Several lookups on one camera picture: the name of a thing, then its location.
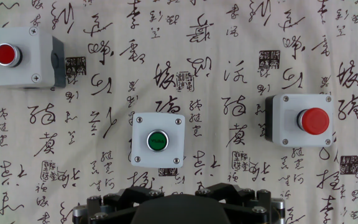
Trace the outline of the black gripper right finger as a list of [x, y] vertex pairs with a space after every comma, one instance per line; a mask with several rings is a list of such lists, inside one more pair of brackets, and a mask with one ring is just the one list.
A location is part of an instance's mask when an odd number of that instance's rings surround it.
[[253, 190], [218, 183], [195, 191], [197, 197], [214, 200], [229, 223], [285, 224], [285, 201], [266, 189]]

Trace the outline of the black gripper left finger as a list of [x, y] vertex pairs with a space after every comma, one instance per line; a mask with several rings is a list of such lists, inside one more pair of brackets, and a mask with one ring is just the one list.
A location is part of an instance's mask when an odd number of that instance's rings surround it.
[[84, 205], [77, 205], [72, 210], [73, 224], [130, 223], [138, 205], [164, 196], [160, 190], [145, 187], [129, 187], [118, 193], [92, 195]]

